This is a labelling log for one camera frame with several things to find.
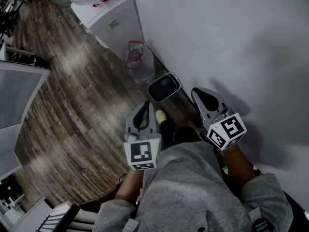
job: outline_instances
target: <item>white wall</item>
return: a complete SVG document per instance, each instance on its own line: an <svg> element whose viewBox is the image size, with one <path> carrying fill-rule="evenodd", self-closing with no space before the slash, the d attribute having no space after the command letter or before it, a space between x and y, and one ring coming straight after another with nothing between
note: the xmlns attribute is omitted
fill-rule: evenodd
<svg viewBox="0 0 309 232"><path fill-rule="evenodd" d="M309 0L136 0L146 41L244 118L243 148L309 210Z"/></svg>
<svg viewBox="0 0 309 232"><path fill-rule="evenodd" d="M47 203L44 201L44 198L41 198L12 227L10 232L34 232L51 212L52 208L47 205Z"/></svg>

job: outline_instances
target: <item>chair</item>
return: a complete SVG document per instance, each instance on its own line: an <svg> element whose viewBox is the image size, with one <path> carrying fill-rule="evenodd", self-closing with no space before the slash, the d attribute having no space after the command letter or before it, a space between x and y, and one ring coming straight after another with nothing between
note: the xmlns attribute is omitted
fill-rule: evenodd
<svg viewBox="0 0 309 232"><path fill-rule="evenodd" d="M65 203L45 218L36 232L91 232L98 214Z"/></svg>

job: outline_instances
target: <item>white cabinet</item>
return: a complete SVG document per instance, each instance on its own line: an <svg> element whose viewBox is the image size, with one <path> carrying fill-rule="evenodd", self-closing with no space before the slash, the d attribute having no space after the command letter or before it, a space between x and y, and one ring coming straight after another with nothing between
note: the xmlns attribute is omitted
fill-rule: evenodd
<svg viewBox="0 0 309 232"><path fill-rule="evenodd" d="M124 59L129 41L144 41L134 0L109 0L98 6L71 5L98 42Z"/></svg>

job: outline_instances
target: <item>leg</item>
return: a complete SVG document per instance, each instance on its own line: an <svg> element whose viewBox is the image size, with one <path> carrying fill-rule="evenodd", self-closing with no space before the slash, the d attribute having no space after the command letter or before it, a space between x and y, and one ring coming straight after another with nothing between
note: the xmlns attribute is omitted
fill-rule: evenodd
<svg viewBox="0 0 309 232"><path fill-rule="evenodd" d="M175 145L174 140L173 140L174 127L171 121L164 120L160 124L159 131L160 131L160 134L162 135L161 150L165 150Z"/></svg>
<svg viewBox="0 0 309 232"><path fill-rule="evenodd" d="M190 143L201 141L201 138L197 134L194 128L189 126L181 126L176 131L174 136L176 144Z"/></svg>
<svg viewBox="0 0 309 232"><path fill-rule="evenodd" d="M160 124L159 133L162 135L161 150L165 150L175 145L174 127L172 121L168 120L166 114L162 110L158 110L155 114L156 120Z"/></svg>

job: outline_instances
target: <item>shoe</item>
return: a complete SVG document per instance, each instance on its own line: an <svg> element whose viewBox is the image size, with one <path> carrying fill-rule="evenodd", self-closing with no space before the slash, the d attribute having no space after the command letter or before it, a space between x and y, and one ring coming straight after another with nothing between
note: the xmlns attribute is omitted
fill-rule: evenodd
<svg viewBox="0 0 309 232"><path fill-rule="evenodd" d="M163 110L156 111L155 117L159 124L161 124L163 121L168 119L166 114L163 112Z"/></svg>

